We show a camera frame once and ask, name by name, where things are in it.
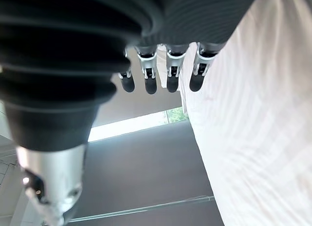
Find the robotic arm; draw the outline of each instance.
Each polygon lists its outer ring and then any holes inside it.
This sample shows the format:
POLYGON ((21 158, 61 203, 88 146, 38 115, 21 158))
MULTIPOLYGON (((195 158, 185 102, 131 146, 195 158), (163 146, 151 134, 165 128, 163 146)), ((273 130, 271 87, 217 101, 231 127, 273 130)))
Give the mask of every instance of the robotic arm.
POLYGON ((198 42, 198 91, 254 0, 0 0, 0 98, 17 143, 25 192, 49 225, 72 217, 89 132, 118 74, 134 90, 125 48, 135 46, 146 91, 156 92, 156 46, 167 48, 175 92, 188 45, 198 42))

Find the white fabric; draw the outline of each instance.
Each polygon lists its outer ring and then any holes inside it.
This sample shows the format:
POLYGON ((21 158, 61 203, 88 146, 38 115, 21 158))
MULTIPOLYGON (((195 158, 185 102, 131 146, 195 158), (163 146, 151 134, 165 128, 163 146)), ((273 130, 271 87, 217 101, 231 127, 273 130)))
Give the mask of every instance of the white fabric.
POLYGON ((312 225, 312 14, 305 0, 256 0, 202 89, 180 78, 225 226, 312 225))

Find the black fingertip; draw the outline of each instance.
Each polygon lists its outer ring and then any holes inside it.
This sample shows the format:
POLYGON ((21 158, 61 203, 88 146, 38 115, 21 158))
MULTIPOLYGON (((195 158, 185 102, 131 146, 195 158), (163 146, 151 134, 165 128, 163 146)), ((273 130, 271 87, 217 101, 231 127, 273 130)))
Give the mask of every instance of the black fingertip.
POLYGON ((145 89, 149 94, 155 94, 157 91, 156 78, 145 79, 145 89))
POLYGON ((204 77, 202 75, 194 75, 192 73, 191 80, 190 80, 190 89, 193 92, 197 92, 200 90, 201 86, 203 85, 204 77))
POLYGON ((133 92, 135 90, 135 82, 133 80, 133 77, 131 75, 131 77, 127 78, 127 77, 124 77, 122 80, 121 80, 121 84, 122 84, 122 87, 123 89, 126 91, 126 92, 133 92))

